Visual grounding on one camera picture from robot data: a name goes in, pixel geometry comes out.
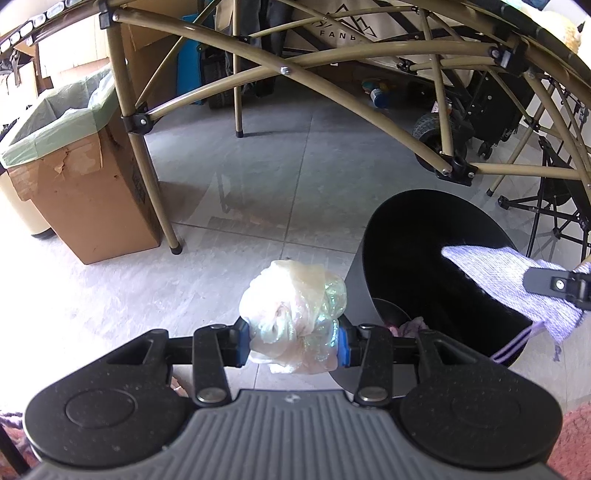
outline bolt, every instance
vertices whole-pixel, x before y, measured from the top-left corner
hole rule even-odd
[[[358,392],[363,401],[379,402],[388,398],[388,392],[382,387],[363,387]]]
[[[208,387],[199,391],[197,399],[203,403],[219,403],[226,398],[226,392],[218,387]]]

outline black trash can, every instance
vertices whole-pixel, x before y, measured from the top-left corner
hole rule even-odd
[[[485,212],[437,190],[409,190],[372,215],[347,277],[345,315],[353,325],[386,325],[423,317],[426,325],[491,356],[531,325],[486,294],[441,255],[446,245],[515,245]],[[506,361],[513,363],[521,351]],[[411,365],[393,365],[394,391],[416,385]],[[353,392],[360,367],[331,372]]]

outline purple cloth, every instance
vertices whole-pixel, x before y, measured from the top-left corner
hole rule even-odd
[[[523,287],[523,275],[530,267],[564,270],[559,265],[532,260],[509,247],[444,247],[441,254],[495,300],[528,317],[534,331],[543,325],[557,343],[568,338],[582,320],[583,311],[572,303],[527,293]],[[589,266],[578,271],[588,273]]]

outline plastic bag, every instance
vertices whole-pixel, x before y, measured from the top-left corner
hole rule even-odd
[[[345,282],[321,265],[275,260],[240,301],[250,325],[250,359],[273,373],[318,374],[337,368],[338,317]]]
[[[16,167],[95,134],[118,106],[110,65],[69,85],[45,90],[0,142],[0,163]]]

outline metal tube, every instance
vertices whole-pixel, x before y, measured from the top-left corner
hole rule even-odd
[[[425,10],[420,9],[418,11],[421,17],[421,27],[425,35],[425,40],[432,40],[431,28],[425,15]],[[444,155],[453,157],[453,138],[452,138],[452,126],[449,122],[449,113],[447,111],[447,98],[445,95],[445,87],[443,84],[443,73],[441,72],[441,65],[439,63],[439,57],[435,54],[431,55],[431,68],[433,69],[433,82],[435,84],[435,95],[437,97],[437,104],[439,108],[439,128],[441,131],[441,150]]]
[[[554,88],[555,87],[552,84],[550,84],[550,86],[548,87],[548,94],[550,96],[554,93]],[[544,111],[545,111],[544,104],[540,103],[538,105],[537,110],[535,111],[533,120],[535,122],[539,122],[540,118],[542,118],[542,114],[544,113]],[[527,130],[523,134],[523,137],[521,137],[521,140],[519,140],[519,143],[517,144],[517,146],[513,150],[513,153],[511,154],[511,156],[509,157],[509,160],[507,160],[505,165],[513,165],[513,163],[515,163],[515,160],[517,160],[517,157],[519,157],[521,155],[521,152],[523,151],[526,143],[529,141],[532,133],[534,133],[534,129],[532,128],[531,124],[529,124],[527,127]],[[488,191],[486,192],[489,197],[492,197],[492,194],[499,187],[499,185],[501,184],[501,182],[503,181],[504,178],[505,178],[505,176],[501,175],[494,181],[494,183],[491,185],[491,188],[489,188]]]
[[[240,35],[240,4],[239,0],[234,0],[232,11],[232,35],[237,37]],[[232,54],[232,73],[236,75],[240,73],[240,57],[235,53]],[[234,120],[236,124],[236,137],[244,137],[244,130],[242,129],[242,88],[234,87]]]
[[[363,42],[363,43],[374,43],[372,42],[368,37],[366,37],[363,34],[360,34],[357,30],[354,30],[353,28],[351,28],[350,26],[348,26],[345,23],[339,22],[338,20],[336,20],[332,15],[329,14],[323,14],[322,12],[319,12],[318,10],[314,10],[313,8],[310,7],[306,7],[305,5],[300,4],[299,2],[293,2],[292,0],[278,0],[286,5],[289,5],[290,7],[296,8],[298,10],[301,10],[309,15],[311,15],[312,17],[320,17],[323,20],[332,20],[335,23],[339,24],[339,28],[344,31],[347,32],[349,35],[352,35],[355,38],[358,38],[359,41]],[[400,63],[400,58],[399,57],[392,57],[397,63]]]
[[[297,63],[304,68],[317,67],[319,65],[326,65],[339,61],[349,61],[356,59],[365,59],[371,56],[387,56],[390,53],[400,55],[420,55],[427,53],[443,53],[452,55],[480,55],[491,44],[477,43],[477,42],[454,42],[454,41],[407,41],[407,42],[384,42],[374,43],[373,45],[355,45],[353,47],[331,48],[330,50],[315,51],[304,55],[293,57],[290,61]],[[149,111],[150,118],[157,120],[173,110],[189,105],[197,100],[207,98],[220,92],[224,92],[237,85],[244,85],[245,83],[255,82],[264,78],[269,78],[277,75],[275,70],[268,67],[255,67],[253,69],[240,72],[238,75],[231,75],[223,79],[217,80],[207,85],[203,85],[191,92],[187,92],[179,97],[170,100]]]
[[[207,7],[205,7],[205,9],[197,16],[193,23],[195,25],[201,25],[203,21],[213,12],[218,3],[221,1],[222,0],[212,0],[211,3]],[[171,48],[167,55],[164,57],[164,60],[160,63],[160,65],[152,75],[152,78],[150,78],[150,81],[144,87],[144,91],[139,95],[138,101],[135,102],[136,108],[139,107],[142,103],[144,103],[148,95],[152,92],[152,90],[154,90],[154,88],[158,84],[160,75],[166,69],[166,67],[168,67],[170,62],[172,62],[178,56],[178,52],[181,50],[181,47],[185,43],[185,40],[187,39],[184,37],[180,37],[177,40],[177,42],[173,45],[173,48]]]
[[[264,64],[276,73],[286,75],[290,79],[315,90],[366,119],[368,122],[417,153],[436,170],[442,173],[450,172],[450,166],[447,162],[435,154],[430,148],[428,148],[428,146],[419,142],[419,140],[414,138],[406,130],[392,122],[388,117],[377,112],[369,105],[361,103],[353,95],[338,88],[328,80],[311,72],[307,72],[295,62],[281,59],[267,51],[247,45],[220,32],[203,28],[198,25],[191,25],[164,15],[126,8],[117,10],[115,16],[117,16],[118,21],[124,23],[137,25],[139,27],[155,28],[156,30],[166,31],[175,35],[182,35],[221,48],[230,53],[235,53],[250,61]]]
[[[506,163],[472,163],[483,175],[515,175],[518,177],[545,177],[547,179],[580,180],[572,168],[540,167],[536,165],[508,165]]]
[[[107,28],[107,42],[109,46],[109,59],[111,61],[111,68],[113,71],[113,79],[115,80],[115,90],[121,106],[121,114],[123,116],[130,116],[135,113],[134,95],[127,65],[125,64],[125,53],[123,50],[123,39],[121,37],[121,26],[115,24],[113,27]],[[139,172],[142,175],[148,196],[158,217],[158,221],[162,227],[168,245],[171,251],[178,255],[182,251],[182,247],[178,242],[173,227],[168,220],[162,198],[160,198],[160,190],[156,176],[154,175],[154,166],[150,159],[150,153],[146,146],[143,135],[129,134],[129,141],[131,148],[134,151],[135,159],[138,163]]]
[[[494,65],[495,59],[492,57],[455,57],[453,59],[441,59],[439,65],[442,69],[471,69],[485,70],[488,66]],[[425,63],[416,63],[410,66],[411,72],[418,72],[419,70],[430,70],[432,63],[427,61]]]
[[[585,192],[587,193],[587,197],[591,202],[591,180],[589,179],[589,173],[585,167],[585,163],[581,158],[581,154],[579,149],[574,144],[573,136],[570,133],[570,130],[566,127],[566,123],[564,123],[564,118],[558,111],[558,107],[552,100],[552,97],[548,94],[540,79],[535,76],[535,73],[532,70],[528,70],[524,73],[523,77],[525,81],[531,86],[534,93],[540,98],[540,101],[544,104],[544,107],[550,114],[550,118],[556,125],[557,130],[560,132],[560,136],[562,140],[564,140],[564,147],[569,152],[570,155],[573,156],[573,161],[575,166],[577,167],[577,173],[580,176],[580,180],[583,182],[583,187],[585,188]]]
[[[375,7],[375,8],[360,8],[358,10],[344,10],[340,12],[336,12],[334,14],[330,14],[332,18],[344,18],[344,17],[358,17],[361,15],[372,15],[372,14],[389,14],[395,12],[412,12],[413,8],[408,7]],[[261,30],[255,33],[248,35],[251,38],[260,38],[265,37],[266,35],[271,35],[272,33],[283,32],[284,30],[289,30],[295,27],[303,27],[305,25],[310,25],[315,22],[319,22],[324,20],[325,15],[321,17],[310,17],[310,18],[303,18],[302,20],[296,20],[294,22],[285,23],[283,25],[278,25],[276,27],[267,28],[265,30]]]
[[[583,163],[585,164],[585,168],[587,170],[591,170],[591,164],[589,163],[589,154],[587,153],[587,148],[585,147],[585,141],[583,140],[583,135],[581,135],[581,130],[579,128],[579,124],[577,123],[577,121],[574,117],[574,113],[570,109],[569,100],[566,98],[566,95],[564,94],[560,85],[558,86],[558,94],[560,95],[560,98],[562,99],[562,101],[564,103],[564,107],[566,108],[566,111],[569,115],[570,123],[573,126],[574,134],[577,139],[576,146],[577,146],[577,149],[579,150],[579,153],[581,155],[581,159],[583,160]]]

